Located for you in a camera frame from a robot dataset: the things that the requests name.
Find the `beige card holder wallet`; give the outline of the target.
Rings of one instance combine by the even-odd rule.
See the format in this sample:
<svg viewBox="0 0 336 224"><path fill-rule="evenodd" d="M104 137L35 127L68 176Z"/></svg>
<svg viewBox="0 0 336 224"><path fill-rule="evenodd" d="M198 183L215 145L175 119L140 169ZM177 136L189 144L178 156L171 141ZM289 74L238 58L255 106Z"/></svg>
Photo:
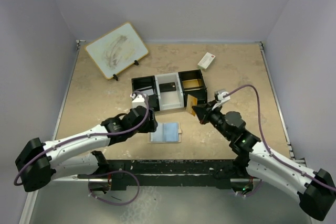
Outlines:
<svg viewBox="0 0 336 224"><path fill-rule="evenodd" d="M155 132L149 134L151 144L173 144L181 142L182 130L177 122L158 123Z"/></svg>

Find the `dark grey card with chip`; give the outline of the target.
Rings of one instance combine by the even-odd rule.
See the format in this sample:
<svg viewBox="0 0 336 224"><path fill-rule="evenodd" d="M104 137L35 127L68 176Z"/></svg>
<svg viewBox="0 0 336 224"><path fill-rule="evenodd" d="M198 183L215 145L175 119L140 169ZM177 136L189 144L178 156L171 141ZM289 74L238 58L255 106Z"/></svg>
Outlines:
<svg viewBox="0 0 336 224"><path fill-rule="evenodd" d="M159 84L160 92L173 92L176 91L176 84L175 82L168 82Z"/></svg>

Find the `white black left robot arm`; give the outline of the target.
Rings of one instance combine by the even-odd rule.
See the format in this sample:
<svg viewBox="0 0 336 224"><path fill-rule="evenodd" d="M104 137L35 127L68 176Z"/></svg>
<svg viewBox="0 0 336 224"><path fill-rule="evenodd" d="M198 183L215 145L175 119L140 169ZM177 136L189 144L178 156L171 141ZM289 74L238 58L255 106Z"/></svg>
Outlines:
<svg viewBox="0 0 336 224"><path fill-rule="evenodd" d="M18 174L14 185L32 192L75 174L102 178L108 163L98 148L124 142L137 133L155 132L157 124L153 109L138 106L71 137L46 142L31 139L15 160Z"/></svg>

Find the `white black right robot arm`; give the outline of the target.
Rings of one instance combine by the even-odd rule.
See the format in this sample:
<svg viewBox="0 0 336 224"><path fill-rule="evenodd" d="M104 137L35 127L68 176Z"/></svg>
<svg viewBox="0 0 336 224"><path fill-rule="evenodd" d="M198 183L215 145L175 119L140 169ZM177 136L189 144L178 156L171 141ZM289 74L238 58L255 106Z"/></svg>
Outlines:
<svg viewBox="0 0 336 224"><path fill-rule="evenodd" d="M269 148L245 128L238 112L223 114L209 104L192 109L201 124L210 123L229 141L237 155L233 170L238 177L259 178L291 196L311 218L325 219L335 203L335 184L329 172L307 168Z"/></svg>

